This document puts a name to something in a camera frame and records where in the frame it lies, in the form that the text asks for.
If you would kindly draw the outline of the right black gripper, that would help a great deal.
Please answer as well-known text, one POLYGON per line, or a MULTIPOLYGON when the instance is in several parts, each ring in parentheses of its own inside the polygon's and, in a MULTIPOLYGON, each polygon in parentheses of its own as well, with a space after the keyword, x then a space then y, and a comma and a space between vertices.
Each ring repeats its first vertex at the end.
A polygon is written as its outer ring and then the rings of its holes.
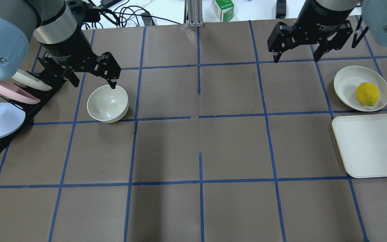
POLYGON ((323 6, 317 0, 306 0, 293 26, 276 23, 267 46, 274 63, 278 63, 284 52, 318 41, 319 46, 313 53, 314 61, 318 62, 325 53, 340 50, 352 33, 351 23, 345 20, 345 11, 339 6, 323 6))

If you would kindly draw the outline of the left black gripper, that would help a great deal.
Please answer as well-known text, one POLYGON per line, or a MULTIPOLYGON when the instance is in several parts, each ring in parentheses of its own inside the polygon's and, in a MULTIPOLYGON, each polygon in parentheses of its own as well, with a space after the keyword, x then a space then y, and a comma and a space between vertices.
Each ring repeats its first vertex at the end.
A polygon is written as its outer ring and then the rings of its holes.
POLYGON ((80 80, 74 72, 86 72, 104 78, 115 89, 121 67, 110 52, 97 56, 83 32, 74 32, 60 43, 42 43, 45 54, 38 58, 44 70, 39 78, 51 87, 69 81, 79 87, 80 80))

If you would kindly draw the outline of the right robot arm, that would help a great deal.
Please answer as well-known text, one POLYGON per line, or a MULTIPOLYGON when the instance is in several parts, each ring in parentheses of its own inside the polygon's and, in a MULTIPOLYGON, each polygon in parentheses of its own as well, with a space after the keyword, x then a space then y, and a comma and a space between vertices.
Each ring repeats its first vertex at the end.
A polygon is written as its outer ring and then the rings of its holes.
POLYGON ((290 49, 317 44, 317 62, 325 53, 340 50, 351 35, 355 48, 367 32, 387 48, 387 0, 306 0, 293 26, 275 25, 267 46, 277 63, 290 49))

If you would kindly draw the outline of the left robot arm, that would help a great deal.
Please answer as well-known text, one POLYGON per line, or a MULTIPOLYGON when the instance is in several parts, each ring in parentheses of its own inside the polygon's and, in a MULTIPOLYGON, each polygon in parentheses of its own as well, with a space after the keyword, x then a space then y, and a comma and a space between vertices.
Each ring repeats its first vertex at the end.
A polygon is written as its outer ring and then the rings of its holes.
POLYGON ((92 51, 64 0, 0 0, 0 81, 15 75, 32 37, 46 51, 39 61, 49 75, 78 87, 75 73, 90 73, 116 88, 119 64, 110 52, 92 51))

